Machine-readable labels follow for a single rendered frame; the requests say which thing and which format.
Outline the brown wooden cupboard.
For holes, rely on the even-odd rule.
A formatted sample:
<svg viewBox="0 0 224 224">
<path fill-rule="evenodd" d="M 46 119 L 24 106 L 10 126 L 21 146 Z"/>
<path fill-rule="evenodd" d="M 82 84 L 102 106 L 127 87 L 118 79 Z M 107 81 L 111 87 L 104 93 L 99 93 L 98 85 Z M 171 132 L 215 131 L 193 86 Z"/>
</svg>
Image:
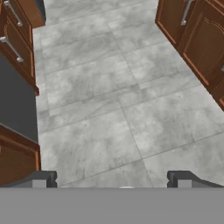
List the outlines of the brown wooden cupboard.
<svg viewBox="0 0 224 224">
<path fill-rule="evenodd" d="M 0 124 L 0 186 L 40 170 L 39 145 Z"/>
</svg>

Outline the dark grey appliance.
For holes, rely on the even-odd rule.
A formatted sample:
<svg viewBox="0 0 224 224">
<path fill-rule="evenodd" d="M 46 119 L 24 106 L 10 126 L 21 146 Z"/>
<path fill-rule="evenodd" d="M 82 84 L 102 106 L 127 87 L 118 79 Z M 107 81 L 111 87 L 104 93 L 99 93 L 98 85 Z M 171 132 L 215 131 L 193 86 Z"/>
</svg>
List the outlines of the dark grey appliance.
<svg viewBox="0 0 224 224">
<path fill-rule="evenodd" d="M 39 141 L 34 90 L 1 53 L 0 124 L 35 143 Z"/>
</svg>

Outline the brown wooden cupboard door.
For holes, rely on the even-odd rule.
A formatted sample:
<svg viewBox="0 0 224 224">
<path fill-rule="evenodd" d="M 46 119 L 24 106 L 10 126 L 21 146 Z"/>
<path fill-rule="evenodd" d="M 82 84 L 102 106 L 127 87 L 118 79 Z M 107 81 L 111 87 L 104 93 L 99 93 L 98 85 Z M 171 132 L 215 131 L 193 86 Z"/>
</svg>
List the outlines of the brown wooden cupboard door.
<svg viewBox="0 0 224 224">
<path fill-rule="evenodd" d="M 186 24 L 181 26 L 180 22 L 187 0 L 158 0 L 155 24 L 175 48 L 179 46 L 198 1 L 192 1 L 186 17 Z"/>
</svg>

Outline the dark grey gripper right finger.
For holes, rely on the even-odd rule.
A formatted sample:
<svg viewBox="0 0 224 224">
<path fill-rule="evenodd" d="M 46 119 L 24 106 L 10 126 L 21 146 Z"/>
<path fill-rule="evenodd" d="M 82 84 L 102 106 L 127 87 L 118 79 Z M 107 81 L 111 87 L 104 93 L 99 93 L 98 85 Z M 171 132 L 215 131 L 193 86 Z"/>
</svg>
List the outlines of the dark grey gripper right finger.
<svg viewBox="0 0 224 224">
<path fill-rule="evenodd" d="M 213 182 L 201 179 L 191 171 L 168 171 L 167 179 L 167 187 L 170 188 L 224 188 L 224 185 L 218 185 Z"/>
</svg>

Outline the brown arched cupboard door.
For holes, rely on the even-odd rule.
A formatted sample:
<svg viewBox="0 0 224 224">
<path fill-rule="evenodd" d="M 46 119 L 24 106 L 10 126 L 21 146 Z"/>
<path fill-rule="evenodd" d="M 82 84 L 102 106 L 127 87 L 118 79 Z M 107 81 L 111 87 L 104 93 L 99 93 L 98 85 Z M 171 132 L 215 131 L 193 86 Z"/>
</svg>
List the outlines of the brown arched cupboard door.
<svg viewBox="0 0 224 224">
<path fill-rule="evenodd" d="M 209 93 L 224 80 L 224 0 L 199 0 L 178 50 Z"/>
</svg>

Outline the brown wooden cupboard end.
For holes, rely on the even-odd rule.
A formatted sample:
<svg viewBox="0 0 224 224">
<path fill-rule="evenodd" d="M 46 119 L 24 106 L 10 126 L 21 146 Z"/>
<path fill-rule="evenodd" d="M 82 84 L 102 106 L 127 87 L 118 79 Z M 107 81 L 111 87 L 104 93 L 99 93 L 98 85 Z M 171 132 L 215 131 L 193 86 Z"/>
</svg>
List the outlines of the brown wooden cupboard end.
<svg viewBox="0 0 224 224">
<path fill-rule="evenodd" d="M 33 28 L 46 25 L 46 8 L 44 0 L 18 0 L 18 2 Z"/>
</svg>

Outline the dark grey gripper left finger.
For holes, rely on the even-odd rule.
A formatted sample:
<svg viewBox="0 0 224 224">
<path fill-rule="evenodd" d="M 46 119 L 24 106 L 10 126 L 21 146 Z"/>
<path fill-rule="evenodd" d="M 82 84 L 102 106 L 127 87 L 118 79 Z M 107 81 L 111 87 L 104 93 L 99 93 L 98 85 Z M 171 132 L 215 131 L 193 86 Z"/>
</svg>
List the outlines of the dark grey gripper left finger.
<svg viewBox="0 0 224 224">
<path fill-rule="evenodd" d="M 13 187 L 56 188 L 58 175 L 56 171 L 35 171 L 28 177 L 15 181 Z"/>
</svg>

